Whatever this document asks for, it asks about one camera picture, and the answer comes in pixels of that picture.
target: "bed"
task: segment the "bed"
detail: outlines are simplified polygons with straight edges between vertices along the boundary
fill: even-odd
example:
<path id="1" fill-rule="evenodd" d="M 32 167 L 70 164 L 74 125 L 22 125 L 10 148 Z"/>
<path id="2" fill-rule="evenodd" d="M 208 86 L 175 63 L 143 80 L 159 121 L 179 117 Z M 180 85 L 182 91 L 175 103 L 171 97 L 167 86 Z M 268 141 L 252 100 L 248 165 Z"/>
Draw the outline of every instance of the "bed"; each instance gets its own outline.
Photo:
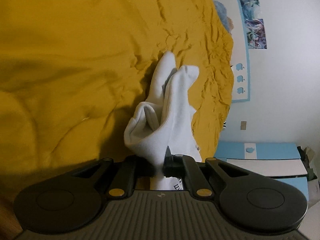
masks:
<path id="1" fill-rule="evenodd" d="M 167 50 L 197 65 L 194 137 L 213 156 L 233 41 L 212 0 L 0 0 L 0 193 L 131 153 L 123 133 Z"/>

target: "ribbed gray surface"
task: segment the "ribbed gray surface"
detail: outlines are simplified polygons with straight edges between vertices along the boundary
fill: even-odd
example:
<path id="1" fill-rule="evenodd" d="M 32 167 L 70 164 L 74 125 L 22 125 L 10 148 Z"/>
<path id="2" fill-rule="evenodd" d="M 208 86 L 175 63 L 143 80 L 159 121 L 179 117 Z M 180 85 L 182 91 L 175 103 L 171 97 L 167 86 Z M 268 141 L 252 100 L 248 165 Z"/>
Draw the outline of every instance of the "ribbed gray surface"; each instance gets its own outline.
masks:
<path id="1" fill-rule="evenodd" d="M 112 201 L 90 225 L 63 235 L 25 231 L 17 240 L 305 240 L 298 231 L 257 236 L 225 221 L 211 202 L 187 191 L 135 191 L 131 198 Z"/>

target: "yellow fabric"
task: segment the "yellow fabric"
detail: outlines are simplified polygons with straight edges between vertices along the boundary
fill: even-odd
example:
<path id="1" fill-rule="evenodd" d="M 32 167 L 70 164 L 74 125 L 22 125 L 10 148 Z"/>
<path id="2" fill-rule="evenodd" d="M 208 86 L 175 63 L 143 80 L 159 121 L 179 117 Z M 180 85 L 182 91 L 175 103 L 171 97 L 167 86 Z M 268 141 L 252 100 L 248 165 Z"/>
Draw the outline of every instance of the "yellow fabric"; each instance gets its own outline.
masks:
<path id="1" fill-rule="evenodd" d="M 213 156 L 232 46 L 212 0 L 0 0 L 0 192 L 130 154 L 124 129 L 167 50 L 200 68 L 192 127 Z"/>

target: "bedding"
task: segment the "bedding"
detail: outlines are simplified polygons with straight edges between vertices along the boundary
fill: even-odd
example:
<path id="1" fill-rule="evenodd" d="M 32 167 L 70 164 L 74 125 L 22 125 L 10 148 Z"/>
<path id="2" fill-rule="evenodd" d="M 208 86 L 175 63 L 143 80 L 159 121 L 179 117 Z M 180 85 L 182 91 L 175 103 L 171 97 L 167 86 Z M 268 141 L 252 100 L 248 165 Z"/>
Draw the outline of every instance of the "bedding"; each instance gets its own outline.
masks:
<path id="1" fill-rule="evenodd" d="M 0 0 L 0 193 L 132 154 L 125 127 L 167 50 L 199 67 L 192 130 L 213 156 L 232 46 L 212 0 Z"/>

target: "yellow blanket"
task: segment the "yellow blanket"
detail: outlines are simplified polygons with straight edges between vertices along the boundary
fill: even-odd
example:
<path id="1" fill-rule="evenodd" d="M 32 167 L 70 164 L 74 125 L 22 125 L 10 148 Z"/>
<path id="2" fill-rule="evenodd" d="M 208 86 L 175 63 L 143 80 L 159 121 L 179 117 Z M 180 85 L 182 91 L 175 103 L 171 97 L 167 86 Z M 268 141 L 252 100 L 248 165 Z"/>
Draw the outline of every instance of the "yellow blanket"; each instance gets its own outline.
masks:
<path id="1" fill-rule="evenodd" d="M 129 155 L 124 129 L 167 50 L 200 68 L 192 127 L 213 156 L 232 46 L 212 0 L 0 0 L 0 193 Z"/>

